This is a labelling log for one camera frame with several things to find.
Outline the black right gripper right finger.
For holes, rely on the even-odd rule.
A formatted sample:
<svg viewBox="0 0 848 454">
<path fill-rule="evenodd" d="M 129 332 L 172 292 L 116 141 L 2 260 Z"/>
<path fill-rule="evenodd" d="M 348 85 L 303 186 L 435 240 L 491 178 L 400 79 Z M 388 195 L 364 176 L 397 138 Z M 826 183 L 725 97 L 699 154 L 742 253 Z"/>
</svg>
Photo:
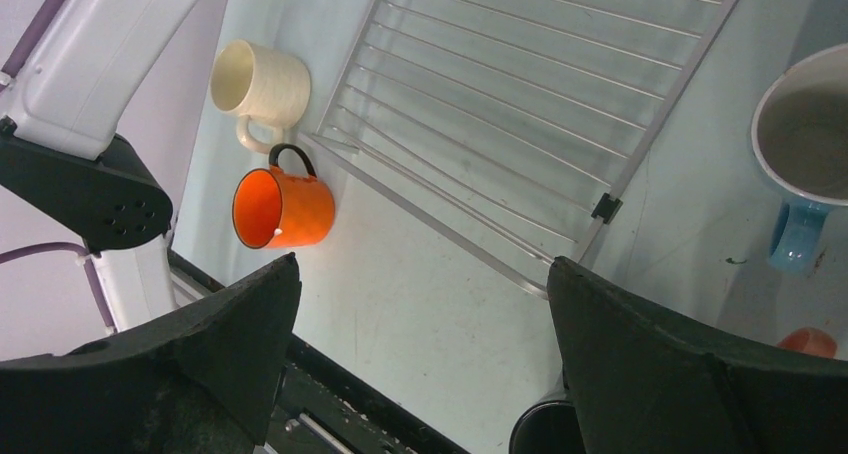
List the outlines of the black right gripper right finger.
<svg viewBox="0 0 848 454">
<path fill-rule="evenodd" d="M 547 294 L 590 453 L 843 453 L 847 365 L 748 340 L 565 257 Z"/>
</svg>

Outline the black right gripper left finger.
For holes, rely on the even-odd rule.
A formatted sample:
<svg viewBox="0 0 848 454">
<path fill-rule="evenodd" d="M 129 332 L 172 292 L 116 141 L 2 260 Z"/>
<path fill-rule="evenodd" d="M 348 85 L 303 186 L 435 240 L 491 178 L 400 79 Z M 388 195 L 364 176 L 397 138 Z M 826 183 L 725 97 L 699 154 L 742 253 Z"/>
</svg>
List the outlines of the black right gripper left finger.
<svg viewBox="0 0 848 454">
<path fill-rule="evenodd" d="M 138 327 L 1 365 L 5 453 L 249 453 L 302 292 L 294 254 Z"/>
</svg>

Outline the grey mug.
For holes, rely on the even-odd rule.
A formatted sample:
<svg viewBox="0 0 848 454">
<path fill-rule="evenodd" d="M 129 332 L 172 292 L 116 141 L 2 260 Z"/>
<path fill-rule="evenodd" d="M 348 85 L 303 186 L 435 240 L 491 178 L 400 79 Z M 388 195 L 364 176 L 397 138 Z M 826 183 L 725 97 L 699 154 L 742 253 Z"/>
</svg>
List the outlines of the grey mug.
<svg viewBox="0 0 848 454">
<path fill-rule="evenodd" d="M 509 440 L 510 454 L 584 454 L 577 412 L 563 376 L 516 421 Z"/>
</svg>

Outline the small terracotta cup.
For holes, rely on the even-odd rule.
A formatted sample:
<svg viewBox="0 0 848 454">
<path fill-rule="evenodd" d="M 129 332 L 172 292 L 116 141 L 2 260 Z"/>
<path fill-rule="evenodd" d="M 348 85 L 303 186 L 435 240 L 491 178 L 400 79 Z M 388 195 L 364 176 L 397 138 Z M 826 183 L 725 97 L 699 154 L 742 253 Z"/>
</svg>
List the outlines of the small terracotta cup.
<svg viewBox="0 0 848 454">
<path fill-rule="evenodd" d="M 837 342 L 826 332 L 813 328 L 799 328 L 781 341 L 777 346 L 784 350 L 807 355 L 833 359 L 838 350 Z"/>
</svg>

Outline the orange mug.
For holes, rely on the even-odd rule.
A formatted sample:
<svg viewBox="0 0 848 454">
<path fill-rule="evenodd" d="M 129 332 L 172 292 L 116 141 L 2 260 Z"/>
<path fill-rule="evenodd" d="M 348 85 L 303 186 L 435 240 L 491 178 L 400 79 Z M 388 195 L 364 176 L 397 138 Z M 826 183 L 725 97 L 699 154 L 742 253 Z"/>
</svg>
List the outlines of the orange mug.
<svg viewBox="0 0 848 454">
<path fill-rule="evenodd" d="M 279 165 L 279 155 L 287 150 L 303 163 L 304 176 L 288 174 Z M 336 204 L 306 152 L 279 143 L 271 148 L 266 168 L 253 169 L 240 180 L 231 214 L 235 234 L 246 247 L 296 248 L 315 245 L 329 234 Z"/>
</svg>

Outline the light blue dotted mug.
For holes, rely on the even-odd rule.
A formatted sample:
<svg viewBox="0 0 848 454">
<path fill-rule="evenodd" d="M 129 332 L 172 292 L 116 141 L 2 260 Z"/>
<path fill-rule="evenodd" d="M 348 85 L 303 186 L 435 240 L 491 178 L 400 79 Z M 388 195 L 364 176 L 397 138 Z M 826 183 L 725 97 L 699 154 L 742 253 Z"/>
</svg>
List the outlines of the light blue dotted mug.
<svg viewBox="0 0 848 454">
<path fill-rule="evenodd" d="M 847 206 L 847 46 L 812 54 L 779 76 L 754 110 L 750 141 L 782 196 L 768 261 L 803 271 L 828 215 Z"/>
</svg>

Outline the cream mug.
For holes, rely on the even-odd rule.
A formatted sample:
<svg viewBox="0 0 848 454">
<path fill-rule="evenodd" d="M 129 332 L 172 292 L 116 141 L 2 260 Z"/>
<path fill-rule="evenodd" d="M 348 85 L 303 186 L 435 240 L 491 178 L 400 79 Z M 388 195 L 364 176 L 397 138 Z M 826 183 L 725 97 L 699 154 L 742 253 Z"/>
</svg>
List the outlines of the cream mug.
<svg viewBox="0 0 848 454">
<path fill-rule="evenodd" d="M 209 93 L 214 106 L 236 118 L 246 149 L 268 154 L 304 115 L 312 83 L 298 57 L 236 39 L 213 62 Z"/>
</svg>

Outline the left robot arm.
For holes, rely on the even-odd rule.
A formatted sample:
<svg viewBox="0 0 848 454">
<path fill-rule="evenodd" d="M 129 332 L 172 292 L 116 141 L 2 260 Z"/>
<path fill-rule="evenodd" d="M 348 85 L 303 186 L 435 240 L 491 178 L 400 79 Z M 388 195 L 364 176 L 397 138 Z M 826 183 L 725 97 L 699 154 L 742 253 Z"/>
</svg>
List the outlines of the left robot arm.
<svg viewBox="0 0 848 454">
<path fill-rule="evenodd" d="M 118 122 L 199 0 L 45 0 L 1 70 L 1 183 L 79 237 L 108 333 L 176 306 L 173 202 Z"/>
</svg>

